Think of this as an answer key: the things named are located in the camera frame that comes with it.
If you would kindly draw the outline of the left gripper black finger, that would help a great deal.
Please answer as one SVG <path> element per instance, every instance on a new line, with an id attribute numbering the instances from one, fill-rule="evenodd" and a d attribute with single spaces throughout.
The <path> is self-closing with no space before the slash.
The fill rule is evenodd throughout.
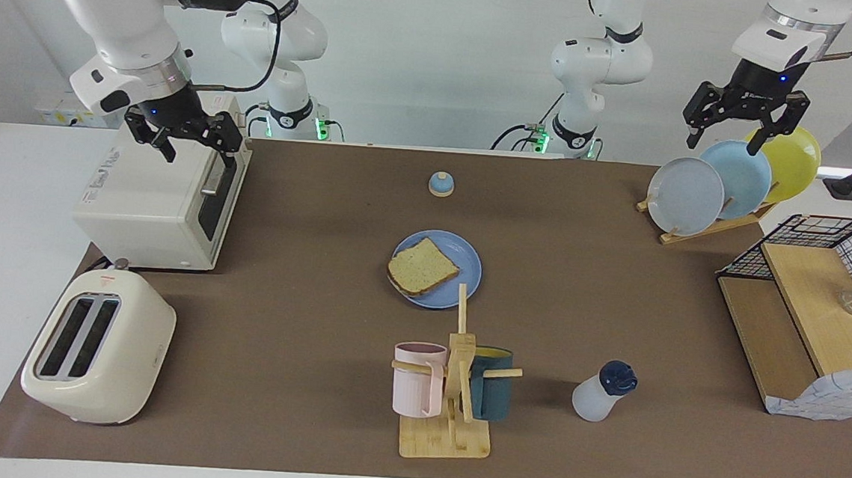
<path id="1" fill-rule="evenodd" d="M 790 135 L 808 111 L 810 99 L 805 92 L 786 94 L 786 96 L 765 99 L 756 108 L 756 120 L 760 128 L 748 143 L 748 155 L 756 156 L 759 150 L 771 138 Z"/>
<path id="2" fill-rule="evenodd" d="M 684 122 L 689 127 L 687 148 L 696 148 L 705 129 L 732 117 L 731 106 L 727 104 L 731 100 L 726 101 L 728 94 L 733 96 L 729 86 L 721 87 L 711 82 L 699 85 L 684 108 Z"/>

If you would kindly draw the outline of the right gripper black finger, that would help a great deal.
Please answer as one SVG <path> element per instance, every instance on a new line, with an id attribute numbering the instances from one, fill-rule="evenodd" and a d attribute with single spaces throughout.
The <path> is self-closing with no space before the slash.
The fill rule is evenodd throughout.
<path id="1" fill-rule="evenodd" d="M 198 118 L 197 141 L 216 152 L 238 153 L 243 147 L 243 134 L 226 111 Z"/>
<path id="2" fill-rule="evenodd" d="M 174 163 L 177 153 L 170 140 L 172 129 L 169 126 L 159 126 L 153 130 L 139 111 L 126 111 L 125 123 L 137 143 L 150 144 L 165 157 L 166 162 Z"/>

